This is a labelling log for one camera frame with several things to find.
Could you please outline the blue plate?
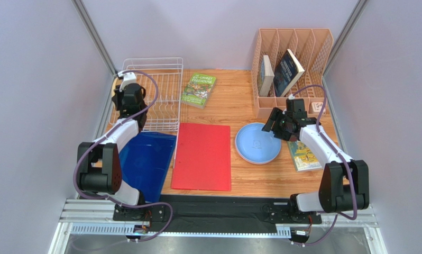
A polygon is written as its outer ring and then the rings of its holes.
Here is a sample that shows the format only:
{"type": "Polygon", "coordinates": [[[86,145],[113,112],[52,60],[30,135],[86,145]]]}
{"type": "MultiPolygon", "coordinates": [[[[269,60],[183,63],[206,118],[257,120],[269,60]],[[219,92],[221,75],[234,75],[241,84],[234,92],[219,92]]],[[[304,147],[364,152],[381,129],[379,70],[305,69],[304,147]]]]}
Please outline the blue plate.
{"type": "Polygon", "coordinates": [[[239,129],[235,136],[238,155],[245,161],[263,165],[273,161],[280,153],[282,143],[272,132],[264,132],[262,123],[250,123],[239,129]]]}

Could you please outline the yellow plate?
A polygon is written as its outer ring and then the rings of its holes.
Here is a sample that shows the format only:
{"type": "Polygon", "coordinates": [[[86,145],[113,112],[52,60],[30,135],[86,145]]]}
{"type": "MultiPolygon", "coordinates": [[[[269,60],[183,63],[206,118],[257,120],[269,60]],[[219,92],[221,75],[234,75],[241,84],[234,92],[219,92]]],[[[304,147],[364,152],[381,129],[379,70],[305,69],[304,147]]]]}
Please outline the yellow plate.
{"type": "Polygon", "coordinates": [[[118,77],[116,77],[113,80],[112,87],[111,87],[111,97],[113,97],[115,95],[115,89],[117,89],[117,86],[119,86],[121,84],[121,82],[122,81],[118,77]]]}

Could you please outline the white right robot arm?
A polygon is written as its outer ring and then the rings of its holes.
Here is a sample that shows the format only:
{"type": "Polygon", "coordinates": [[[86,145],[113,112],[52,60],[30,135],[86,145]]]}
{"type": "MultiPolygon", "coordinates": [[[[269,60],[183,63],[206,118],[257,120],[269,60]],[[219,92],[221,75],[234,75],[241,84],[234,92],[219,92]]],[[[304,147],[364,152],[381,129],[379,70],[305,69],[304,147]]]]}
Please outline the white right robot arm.
{"type": "Polygon", "coordinates": [[[264,132],[275,138],[301,141],[323,167],[319,190],[292,195],[299,212],[343,214],[369,207],[369,167],[342,151],[326,134],[320,120],[309,117],[303,99],[287,99],[286,109],[273,108],[264,132]]]}

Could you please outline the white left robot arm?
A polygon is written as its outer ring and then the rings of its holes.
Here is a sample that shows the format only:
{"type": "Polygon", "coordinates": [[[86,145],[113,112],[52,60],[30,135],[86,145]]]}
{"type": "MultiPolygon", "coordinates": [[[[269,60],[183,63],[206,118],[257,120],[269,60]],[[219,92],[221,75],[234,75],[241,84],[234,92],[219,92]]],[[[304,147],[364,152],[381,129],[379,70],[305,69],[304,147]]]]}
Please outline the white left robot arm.
{"type": "Polygon", "coordinates": [[[146,90],[138,83],[130,83],[116,86],[114,93],[112,101],[120,113],[116,126],[97,140],[79,145],[74,183],[77,191],[89,199],[107,196],[126,206],[144,205],[143,193],[123,179],[119,152],[145,126],[146,90]]]}

